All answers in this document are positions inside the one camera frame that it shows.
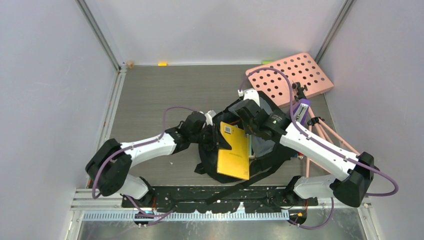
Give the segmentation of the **teal book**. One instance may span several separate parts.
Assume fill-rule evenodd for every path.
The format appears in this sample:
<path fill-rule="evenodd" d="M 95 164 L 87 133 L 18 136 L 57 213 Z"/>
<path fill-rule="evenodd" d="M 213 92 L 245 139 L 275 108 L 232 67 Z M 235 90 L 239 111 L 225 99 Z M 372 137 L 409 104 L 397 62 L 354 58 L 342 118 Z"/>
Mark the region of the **teal book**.
<path fill-rule="evenodd" d="M 250 160 L 254 160 L 256 158 L 255 150 L 254 150 L 254 135 L 249 135 L 248 140 L 248 157 Z"/>

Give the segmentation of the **yellow book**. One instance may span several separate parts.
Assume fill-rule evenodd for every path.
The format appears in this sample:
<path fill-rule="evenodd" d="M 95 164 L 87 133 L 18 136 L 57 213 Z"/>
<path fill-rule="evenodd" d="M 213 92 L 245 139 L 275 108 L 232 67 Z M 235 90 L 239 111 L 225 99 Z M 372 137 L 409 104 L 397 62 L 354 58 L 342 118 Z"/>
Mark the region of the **yellow book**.
<path fill-rule="evenodd" d="M 250 141 L 248 135 L 243 129 L 225 122 L 220 123 L 220 133 L 231 149 L 219 148 L 217 173 L 240 180 L 248 180 L 250 178 Z"/>

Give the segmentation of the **black backpack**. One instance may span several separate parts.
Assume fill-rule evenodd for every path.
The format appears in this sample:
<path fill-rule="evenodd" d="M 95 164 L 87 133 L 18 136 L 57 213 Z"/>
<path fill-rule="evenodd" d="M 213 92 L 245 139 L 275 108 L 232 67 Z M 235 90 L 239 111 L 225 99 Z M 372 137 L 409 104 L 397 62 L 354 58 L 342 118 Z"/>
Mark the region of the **black backpack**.
<path fill-rule="evenodd" d="M 242 126 L 239 116 L 236 114 L 236 107 L 241 102 L 241 99 L 237 99 L 224 110 L 218 112 L 213 118 L 213 122 L 219 126 L 221 122 L 235 123 L 238 127 Z M 253 159 L 249 164 L 249 179 L 245 180 L 236 185 L 230 186 L 229 188 L 215 193 L 213 196 L 205 200 L 207 205 L 211 205 L 218 200 L 239 191 L 243 190 L 252 184 L 274 174 L 284 162 L 289 161 L 295 157 L 297 152 L 291 148 L 276 144 L 272 140 L 263 140 L 260 137 L 254 135 L 254 151 L 256 158 Z M 218 150 L 205 151 L 198 144 L 198 152 L 200 157 L 200 163 L 196 166 L 195 173 L 207 174 L 212 179 L 222 184 L 234 183 L 238 179 L 235 177 L 223 175 L 217 173 L 217 160 Z"/>

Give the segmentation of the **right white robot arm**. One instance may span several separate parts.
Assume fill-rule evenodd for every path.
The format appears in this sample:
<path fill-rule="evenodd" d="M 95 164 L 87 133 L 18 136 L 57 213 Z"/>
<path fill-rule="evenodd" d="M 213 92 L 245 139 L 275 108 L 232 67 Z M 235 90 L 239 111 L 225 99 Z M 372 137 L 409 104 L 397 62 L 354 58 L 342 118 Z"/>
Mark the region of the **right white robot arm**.
<path fill-rule="evenodd" d="M 277 108 L 267 113 L 254 100 L 247 99 L 235 112 L 248 132 L 304 154 L 332 175 L 330 180 L 300 177 L 285 192 L 288 203 L 299 205 L 308 198 L 335 197 L 350 207 L 361 205 L 374 179 L 371 154 L 357 155 L 320 138 L 297 122 L 292 111 L 285 113 Z"/>

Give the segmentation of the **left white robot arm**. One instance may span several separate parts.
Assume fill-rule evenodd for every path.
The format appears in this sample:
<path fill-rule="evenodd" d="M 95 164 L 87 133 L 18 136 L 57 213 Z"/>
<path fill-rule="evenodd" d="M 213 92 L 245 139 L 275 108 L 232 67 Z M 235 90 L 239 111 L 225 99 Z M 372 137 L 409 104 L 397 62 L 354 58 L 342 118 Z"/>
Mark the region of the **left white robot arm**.
<path fill-rule="evenodd" d="M 141 207 L 148 207 L 154 199 L 148 182 L 131 175 L 130 169 L 157 157 L 177 154 L 191 144 L 207 150 L 230 150 L 231 145 L 213 123 L 214 115 L 214 111 L 193 111 L 177 126 L 164 129 L 157 136 L 122 143 L 114 138 L 106 140 L 85 167 L 92 180 L 92 198 L 118 193 L 132 197 Z"/>

